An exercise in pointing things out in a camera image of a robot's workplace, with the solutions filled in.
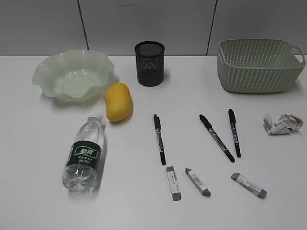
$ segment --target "white table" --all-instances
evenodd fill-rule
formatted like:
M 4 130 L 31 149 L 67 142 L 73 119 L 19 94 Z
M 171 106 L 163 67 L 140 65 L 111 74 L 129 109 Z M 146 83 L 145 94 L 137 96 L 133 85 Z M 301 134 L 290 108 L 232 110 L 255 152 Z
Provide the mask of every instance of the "white table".
M 135 57 L 111 57 L 133 98 L 130 120 L 112 125 L 103 100 L 63 104 L 31 83 L 45 57 L 0 57 L 1 230 L 305 230 L 307 229 L 307 126 L 269 137 L 262 127 L 294 114 L 307 121 L 307 70 L 291 90 L 268 95 L 226 92 L 216 57 L 165 57 L 157 87 L 136 80 Z M 228 109 L 236 114 L 242 158 L 235 155 Z M 79 127 L 100 111 L 107 155 L 100 189 L 70 194 L 62 172 Z M 168 166 L 182 200 L 173 202 L 161 165 L 153 114 L 162 124 Z M 235 156 L 231 163 L 199 120 L 204 114 Z M 196 171 L 211 191 L 202 197 L 184 173 Z M 259 199 L 233 180 L 234 172 L 267 190 Z

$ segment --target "yellow mango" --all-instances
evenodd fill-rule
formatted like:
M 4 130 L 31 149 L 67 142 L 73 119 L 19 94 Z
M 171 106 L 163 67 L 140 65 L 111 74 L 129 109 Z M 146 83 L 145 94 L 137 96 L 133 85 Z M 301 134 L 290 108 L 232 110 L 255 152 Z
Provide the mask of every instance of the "yellow mango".
M 112 85 L 105 94 L 106 116 L 110 121 L 120 121 L 131 113 L 129 88 L 123 83 Z

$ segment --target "black marker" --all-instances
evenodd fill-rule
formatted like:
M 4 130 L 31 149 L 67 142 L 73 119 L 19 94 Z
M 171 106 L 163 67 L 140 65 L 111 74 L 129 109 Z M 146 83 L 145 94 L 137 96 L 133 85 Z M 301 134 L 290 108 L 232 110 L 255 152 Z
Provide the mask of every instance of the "black marker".
M 205 118 L 205 116 L 200 115 L 200 119 L 201 122 L 205 125 L 205 127 L 207 128 L 207 130 L 209 131 L 209 133 L 211 134 L 211 136 L 213 137 L 213 139 L 216 141 L 216 143 L 221 147 L 221 149 L 223 150 L 223 152 L 225 153 L 225 155 L 230 159 L 230 161 L 233 163 L 235 162 L 234 157 L 231 155 L 231 153 L 229 152 L 229 150 L 226 148 L 226 146 L 224 145 L 224 143 L 221 141 L 221 139 L 219 138 L 219 136 L 216 134 L 216 132 L 213 130 L 212 125 L 210 124 L 210 122 Z
M 161 124 L 160 124 L 160 119 L 157 116 L 157 114 L 153 115 L 153 121 L 154 121 L 154 128 L 155 132 L 157 133 L 157 138 L 158 138 L 158 144 L 160 148 L 160 156 L 161 156 L 161 163 L 162 165 L 166 165 L 165 161 L 165 154 L 164 154 L 164 148 L 163 148 L 163 143 L 162 143 L 162 137 L 161 137 Z
M 234 138 L 235 148 L 236 148 L 236 156 L 241 157 L 238 134 L 236 133 L 236 117 L 234 111 L 232 109 L 228 110 L 230 127 L 232 131 L 232 137 Z

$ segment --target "paper wrapper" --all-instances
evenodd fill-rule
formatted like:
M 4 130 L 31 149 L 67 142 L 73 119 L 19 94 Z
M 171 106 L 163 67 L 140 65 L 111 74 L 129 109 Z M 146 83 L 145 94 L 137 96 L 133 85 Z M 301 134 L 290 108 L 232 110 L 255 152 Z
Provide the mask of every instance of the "paper wrapper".
M 278 123 L 272 123 L 271 117 L 266 114 L 263 118 L 263 127 L 268 135 L 288 134 L 300 129 L 303 125 L 303 120 L 294 115 L 281 115 Z

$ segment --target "plastic basket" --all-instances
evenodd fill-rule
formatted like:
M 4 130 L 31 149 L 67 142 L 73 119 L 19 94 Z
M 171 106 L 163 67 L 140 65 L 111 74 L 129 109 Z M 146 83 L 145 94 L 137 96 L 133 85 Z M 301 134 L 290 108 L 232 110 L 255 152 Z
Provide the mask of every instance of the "plastic basket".
M 293 50 L 299 52 L 302 62 Z M 224 40 L 218 47 L 218 75 L 223 88 L 230 92 L 282 92 L 297 79 L 305 65 L 302 50 L 282 40 Z

